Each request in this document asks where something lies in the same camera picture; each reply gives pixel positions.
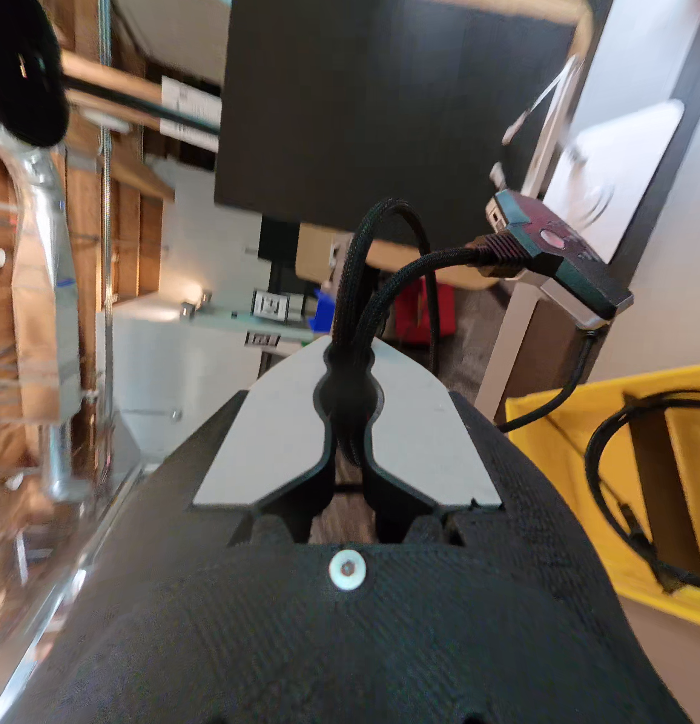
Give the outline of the blue plastic bin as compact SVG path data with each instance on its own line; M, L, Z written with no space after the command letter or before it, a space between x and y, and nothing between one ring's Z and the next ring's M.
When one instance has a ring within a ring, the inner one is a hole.
M315 299L317 305L314 316L308 320L309 329L314 334L328 334L333 327L336 300L331 294L321 289L315 291Z

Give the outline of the white stand base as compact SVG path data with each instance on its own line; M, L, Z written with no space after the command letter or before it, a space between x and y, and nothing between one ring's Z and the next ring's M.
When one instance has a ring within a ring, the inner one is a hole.
M553 93L524 193L530 194L533 181L541 181L542 153L560 145L561 155L544 204L609 264L680 123L684 106L676 99L668 100L597 124L566 140L566 108L582 63L579 58L577 69Z

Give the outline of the white paper sign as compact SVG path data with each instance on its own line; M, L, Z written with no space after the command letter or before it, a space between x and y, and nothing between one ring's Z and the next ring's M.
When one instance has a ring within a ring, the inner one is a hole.
M161 82L162 104L170 111L213 125L217 129L221 120L221 99L164 75ZM217 153L219 138L215 133L197 130L171 120L160 120L159 132L197 148Z

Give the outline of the silver ventilation duct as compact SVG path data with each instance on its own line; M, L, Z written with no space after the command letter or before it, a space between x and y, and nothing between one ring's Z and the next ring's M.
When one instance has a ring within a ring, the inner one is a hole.
M38 426L44 493L79 504L92 483L76 478L72 464L71 422L83 391L63 184L50 150L18 140L1 123L0 158L18 202L11 289L21 418Z

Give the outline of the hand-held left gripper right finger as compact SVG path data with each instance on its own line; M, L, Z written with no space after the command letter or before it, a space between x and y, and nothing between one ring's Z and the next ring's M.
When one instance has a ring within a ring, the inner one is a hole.
M368 367L364 492L381 513L496 510L501 499L443 383L383 341Z

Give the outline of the red storage bin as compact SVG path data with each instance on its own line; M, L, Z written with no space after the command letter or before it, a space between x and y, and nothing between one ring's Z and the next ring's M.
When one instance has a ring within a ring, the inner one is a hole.
M456 309L454 288L437 284L440 338L456 333ZM405 288L394 303L394 327L396 338L403 343L428 348L431 340L430 316L425 279L414 281Z

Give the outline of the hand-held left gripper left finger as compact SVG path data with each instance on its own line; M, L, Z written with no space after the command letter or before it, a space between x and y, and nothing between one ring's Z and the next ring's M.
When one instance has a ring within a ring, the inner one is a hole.
M317 389L330 337L283 359L251 386L193 499L197 508L321 511L335 444Z

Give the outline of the silver edged usb hub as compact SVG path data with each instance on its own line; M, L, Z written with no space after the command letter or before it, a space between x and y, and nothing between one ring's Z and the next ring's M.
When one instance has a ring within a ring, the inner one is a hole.
M513 279L539 289L582 330L612 322L634 303L590 245L542 201L512 190L486 207L493 233L477 238L494 253L482 276Z

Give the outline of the dark rounded object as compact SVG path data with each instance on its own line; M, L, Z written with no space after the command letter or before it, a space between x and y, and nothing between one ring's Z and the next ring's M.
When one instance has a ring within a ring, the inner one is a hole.
M60 46L38 1L0 1L0 123L30 146L68 130Z

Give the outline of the yellow plastic bin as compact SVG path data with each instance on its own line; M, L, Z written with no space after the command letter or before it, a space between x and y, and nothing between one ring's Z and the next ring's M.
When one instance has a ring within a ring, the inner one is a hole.
M638 396L700 389L700 365L581 385L549 416L512 431L510 440L548 477L596 548L611 583L622 597L700 626L700 590L685 587L666 594L647 562L622 540L599 510L585 472L585 451L595 431L625 408L623 394ZM700 411L667 411L671 439L692 522L700 543ZM615 431L599 462L600 495L610 514L629 534L625 512L650 534L629 429Z

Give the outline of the small printed tag card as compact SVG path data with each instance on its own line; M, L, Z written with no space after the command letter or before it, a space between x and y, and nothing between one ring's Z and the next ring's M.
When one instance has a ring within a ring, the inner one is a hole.
M284 324L289 319L291 295L255 289L250 313L260 319Z

